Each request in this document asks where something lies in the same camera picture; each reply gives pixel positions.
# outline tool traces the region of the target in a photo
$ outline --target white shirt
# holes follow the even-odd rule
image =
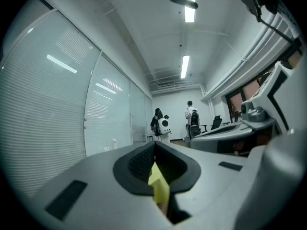
[[[190,106],[188,107],[185,111],[184,111],[184,114],[186,115],[186,119],[189,119],[193,110],[196,110],[197,111],[197,108],[193,107],[193,106]]]

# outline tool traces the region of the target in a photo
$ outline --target cable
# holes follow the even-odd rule
[[[267,24],[264,20],[262,20],[261,18],[259,18],[260,22],[262,22],[264,25],[266,25],[267,27],[269,27],[270,29],[272,29],[273,31],[275,31],[279,36],[281,36],[284,40],[286,40],[288,43],[290,43],[297,51],[300,55],[303,55],[303,52],[301,51],[301,49],[295,44],[295,42],[293,40],[291,40],[291,38],[289,38],[287,35],[283,34],[281,31],[277,30],[275,27],[271,26],[270,24]]]

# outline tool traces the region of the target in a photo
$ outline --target floor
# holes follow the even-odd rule
[[[190,148],[190,146],[186,144],[183,140],[174,140],[174,141],[171,141],[171,143],[183,146],[185,148]]]

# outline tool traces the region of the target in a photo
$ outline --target black rubber grip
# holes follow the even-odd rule
[[[228,163],[228,162],[224,162],[224,161],[220,162],[219,165],[226,167],[228,169],[235,170],[235,171],[240,171],[242,169],[242,165],[238,165],[238,164],[235,164],[235,163]]]
[[[86,186],[87,183],[73,181],[45,208],[45,210],[55,218],[64,220]]]
[[[195,160],[162,142],[149,142],[122,156],[115,162],[113,174],[128,192],[153,196],[148,179],[154,162],[169,184],[170,193],[189,190],[201,175],[201,167]]]

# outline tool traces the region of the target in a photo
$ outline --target air vent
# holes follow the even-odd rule
[[[175,84],[175,81],[172,80],[172,81],[165,81],[165,82],[157,83],[157,86],[158,86],[158,89],[160,89],[160,88],[172,86],[174,84]]]

